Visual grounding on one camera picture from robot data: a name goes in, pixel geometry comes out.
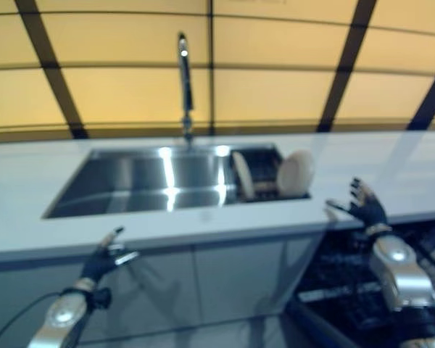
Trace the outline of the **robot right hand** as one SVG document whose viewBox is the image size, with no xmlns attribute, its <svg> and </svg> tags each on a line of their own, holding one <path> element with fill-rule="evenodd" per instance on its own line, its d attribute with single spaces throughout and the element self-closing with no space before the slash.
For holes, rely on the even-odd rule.
<svg viewBox="0 0 435 348">
<path fill-rule="evenodd" d="M 327 199 L 326 205 L 362 222 L 369 236 L 391 231 L 386 211 L 372 188 L 360 178 L 353 178 L 349 187 L 351 200 L 348 204 Z"/>
</svg>

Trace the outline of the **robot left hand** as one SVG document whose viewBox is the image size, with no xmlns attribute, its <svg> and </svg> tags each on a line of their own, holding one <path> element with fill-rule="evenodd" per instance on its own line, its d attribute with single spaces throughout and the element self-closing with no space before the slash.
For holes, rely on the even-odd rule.
<svg viewBox="0 0 435 348">
<path fill-rule="evenodd" d="M 98 283 L 106 274 L 140 256 L 138 251 L 126 251 L 123 244 L 116 244 L 115 248 L 112 248 L 115 239 L 124 229 L 123 226 L 116 227 L 101 239 L 85 261 L 80 274 L 81 279 L 87 278 Z"/>
</svg>

